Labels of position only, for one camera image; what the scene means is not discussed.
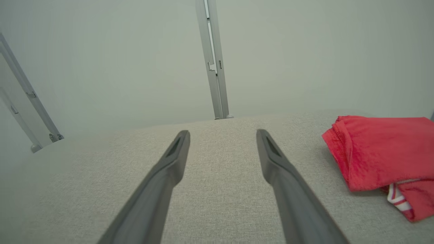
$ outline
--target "gray fabric surface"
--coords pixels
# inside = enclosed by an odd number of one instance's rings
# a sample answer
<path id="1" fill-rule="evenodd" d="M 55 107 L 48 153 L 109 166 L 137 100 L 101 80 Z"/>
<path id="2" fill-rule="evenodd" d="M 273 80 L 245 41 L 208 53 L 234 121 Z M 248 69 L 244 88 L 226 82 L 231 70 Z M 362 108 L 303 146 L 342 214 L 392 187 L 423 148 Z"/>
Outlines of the gray fabric surface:
<path id="1" fill-rule="evenodd" d="M 380 191 L 348 191 L 321 134 L 323 111 L 164 125 L 66 138 L 0 179 L 0 243 L 95 243 L 175 135 L 191 133 L 163 243 L 284 242 L 262 177 L 256 129 L 266 129 L 352 243 L 433 243 L 434 218 L 408 222 Z"/>

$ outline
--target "folded shirt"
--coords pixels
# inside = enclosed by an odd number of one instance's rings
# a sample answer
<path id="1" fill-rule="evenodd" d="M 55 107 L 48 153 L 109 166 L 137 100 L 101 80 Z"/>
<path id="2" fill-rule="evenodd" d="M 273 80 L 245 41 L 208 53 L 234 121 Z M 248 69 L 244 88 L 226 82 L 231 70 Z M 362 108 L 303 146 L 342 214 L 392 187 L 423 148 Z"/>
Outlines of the folded shirt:
<path id="1" fill-rule="evenodd" d="M 411 222 L 434 215 L 434 122 L 339 116 L 322 137 L 350 191 L 387 191 Z"/>

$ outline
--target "folded red cloth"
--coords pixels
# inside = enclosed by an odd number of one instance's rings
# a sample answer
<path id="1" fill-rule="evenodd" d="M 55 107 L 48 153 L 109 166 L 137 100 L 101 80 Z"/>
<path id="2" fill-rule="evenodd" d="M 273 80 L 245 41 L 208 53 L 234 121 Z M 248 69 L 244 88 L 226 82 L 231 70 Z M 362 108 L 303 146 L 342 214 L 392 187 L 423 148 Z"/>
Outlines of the folded red cloth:
<path id="1" fill-rule="evenodd" d="M 387 190 L 411 222 L 434 215 L 434 122 L 339 116 L 322 137 L 350 191 Z"/>

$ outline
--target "white wall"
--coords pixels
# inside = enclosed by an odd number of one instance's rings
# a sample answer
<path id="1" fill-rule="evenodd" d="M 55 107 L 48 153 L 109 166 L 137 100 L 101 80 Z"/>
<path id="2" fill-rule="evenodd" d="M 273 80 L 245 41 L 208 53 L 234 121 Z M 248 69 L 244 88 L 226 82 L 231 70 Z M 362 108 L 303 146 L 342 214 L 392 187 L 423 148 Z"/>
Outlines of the white wall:
<path id="1" fill-rule="evenodd" d="M 193 0 L 3 0 L 0 24 L 65 137 L 214 119 Z"/>
<path id="2" fill-rule="evenodd" d="M 0 177 L 32 155 L 32 142 L 0 99 Z"/>
<path id="3" fill-rule="evenodd" d="M 230 113 L 434 110 L 434 1 L 218 0 Z"/>

